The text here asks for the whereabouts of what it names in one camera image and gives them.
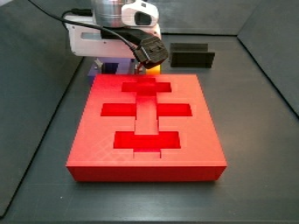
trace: red block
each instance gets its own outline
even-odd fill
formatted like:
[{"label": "red block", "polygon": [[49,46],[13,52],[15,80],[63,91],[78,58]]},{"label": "red block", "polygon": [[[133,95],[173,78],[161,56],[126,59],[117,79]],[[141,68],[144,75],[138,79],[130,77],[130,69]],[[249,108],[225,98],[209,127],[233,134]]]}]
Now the red block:
[{"label": "red block", "polygon": [[77,181],[212,181],[226,167],[196,75],[98,75],[69,158]]}]

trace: red cross shape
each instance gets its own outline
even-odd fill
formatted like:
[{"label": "red cross shape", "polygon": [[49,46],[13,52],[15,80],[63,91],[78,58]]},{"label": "red cross shape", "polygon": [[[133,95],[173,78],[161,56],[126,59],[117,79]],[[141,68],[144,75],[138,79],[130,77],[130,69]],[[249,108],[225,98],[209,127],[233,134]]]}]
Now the red cross shape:
[{"label": "red cross shape", "polygon": [[158,93],[170,93],[169,82],[144,78],[123,82],[121,92],[135,92],[134,103],[103,103],[101,116],[134,116],[134,131],[117,131],[114,149],[134,149],[134,152],[160,152],[160,149],[180,149],[177,131],[158,131],[158,116],[192,116],[186,103],[157,103]]}]

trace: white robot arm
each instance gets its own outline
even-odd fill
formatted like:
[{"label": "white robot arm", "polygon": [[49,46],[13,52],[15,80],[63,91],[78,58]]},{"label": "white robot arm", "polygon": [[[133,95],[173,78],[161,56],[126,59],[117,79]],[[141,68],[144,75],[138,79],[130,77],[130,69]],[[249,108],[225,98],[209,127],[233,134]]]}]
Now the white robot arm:
[{"label": "white robot arm", "polygon": [[131,52],[122,41],[99,30],[66,24],[71,52],[78,56],[135,58],[145,68],[160,65],[168,52],[161,42],[156,7],[141,0],[90,0],[90,3],[91,17],[65,19],[107,28],[138,50]]}]

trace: gray table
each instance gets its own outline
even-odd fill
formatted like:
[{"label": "gray table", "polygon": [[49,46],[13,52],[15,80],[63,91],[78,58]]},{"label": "gray table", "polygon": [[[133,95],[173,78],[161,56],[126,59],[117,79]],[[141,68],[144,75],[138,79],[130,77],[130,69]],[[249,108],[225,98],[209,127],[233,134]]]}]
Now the gray table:
[{"label": "gray table", "polygon": [[210,183],[75,183],[63,167],[89,84],[85,59],[2,221],[299,221],[299,122],[234,37],[164,36],[208,43],[197,74],[228,169]]}]

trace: gray surface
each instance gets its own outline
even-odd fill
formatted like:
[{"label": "gray surface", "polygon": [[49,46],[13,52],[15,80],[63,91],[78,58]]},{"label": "gray surface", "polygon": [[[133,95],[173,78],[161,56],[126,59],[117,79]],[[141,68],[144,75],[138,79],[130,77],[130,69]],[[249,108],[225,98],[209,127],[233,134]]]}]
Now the gray surface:
[{"label": "gray surface", "polygon": [[148,0],[161,32],[237,35],[260,0]]},{"label": "gray surface", "polygon": [[198,74],[228,169],[214,183],[85,183],[63,167],[89,91],[85,61],[3,217],[11,221],[299,221],[299,122],[236,38],[164,36],[209,43]]},{"label": "gray surface", "polygon": [[[58,13],[74,3],[42,1],[43,6],[54,6],[51,9]],[[1,216],[79,58],[66,49],[61,23],[43,16],[23,0],[0,7],[0,32]]]},{"label": "gray surface", "polygon": [[237,37],[299,115],[297,10],[297,0],[262,0]]}]

